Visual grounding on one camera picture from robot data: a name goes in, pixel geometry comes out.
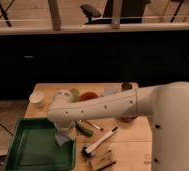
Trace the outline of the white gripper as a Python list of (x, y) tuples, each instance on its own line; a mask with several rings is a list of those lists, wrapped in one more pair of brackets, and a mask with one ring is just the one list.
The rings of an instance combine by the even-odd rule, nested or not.
[(55, 122), (55, 128), (57, 129), (58, 133), (68, 134), (70, 127), (72, 126), (71, 122)]

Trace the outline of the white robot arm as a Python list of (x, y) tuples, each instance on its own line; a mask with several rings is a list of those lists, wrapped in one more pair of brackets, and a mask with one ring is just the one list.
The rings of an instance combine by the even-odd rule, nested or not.
[(153, 117), (151, 171), (189, 171), (189, 82), (132, 88), (72, 102), (58, 92), (47, 118), (65, 128), (78, 120)]

